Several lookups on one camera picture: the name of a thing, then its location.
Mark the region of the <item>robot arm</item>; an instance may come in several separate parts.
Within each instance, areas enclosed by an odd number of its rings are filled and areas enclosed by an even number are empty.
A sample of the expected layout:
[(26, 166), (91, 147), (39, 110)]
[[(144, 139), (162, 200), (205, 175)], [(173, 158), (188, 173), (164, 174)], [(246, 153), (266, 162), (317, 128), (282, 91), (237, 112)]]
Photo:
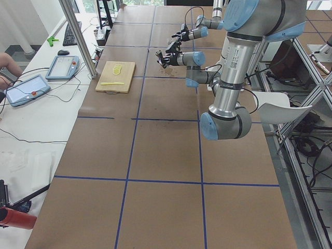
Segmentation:
[[(213, 4), (212, 17), (197, 17), (196, 27), (186, 25), (174, 34), (165, 52), (157, 51), (162, 67), (185, 66), (186, 85), (209, 85), (215, 96), (207, 112), (200, 117), (200, 130), (208, 140), (239, 139), (252, 125), (249, 111), (238, 104), (254, 48), (262, 41), (279, 42), (299, 36), (305, 29), (306, 1), (222, 1)], [(206, 37), (208, 31), (226, 30), (228, 47), (216, 71), (202, 69), (205, 55), (201, 51), (182, 52), (181, 44)]]
[(207, 37), (208, 30), (221, 30), (224, 26), (224, 21), (222, 20), (224, 4), (224, 1), (213, 1), (212, 17), (210, 19), (204, 16), (204, 10), (201, 8), (203, 14), (197, 17), (196, 27), (193, 29), (189, 29), (186, 22), (187, 14), (190, 12), (188, 10), (185, 14), (181, 30), (172, 35), (172, 42), (181, 45), (182, 42)]

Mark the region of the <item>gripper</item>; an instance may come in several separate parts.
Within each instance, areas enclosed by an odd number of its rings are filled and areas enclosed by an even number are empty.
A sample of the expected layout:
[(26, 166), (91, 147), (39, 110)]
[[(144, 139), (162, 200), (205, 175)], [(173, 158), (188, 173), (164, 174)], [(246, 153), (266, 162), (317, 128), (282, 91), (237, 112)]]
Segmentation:
[(174, 39), (172, 42), (181, 45), (182, 42), (187, 42), (193, 39), (192, 30), (181, 30), (180, 32), (173, 34), (171, 37), (178, 38)]
[(158, 59), (157, 62), (161, 66), (183, 66), (183, 53), (181, 52), (181, 45), (173, 43), (165, 50), (165, 60)]

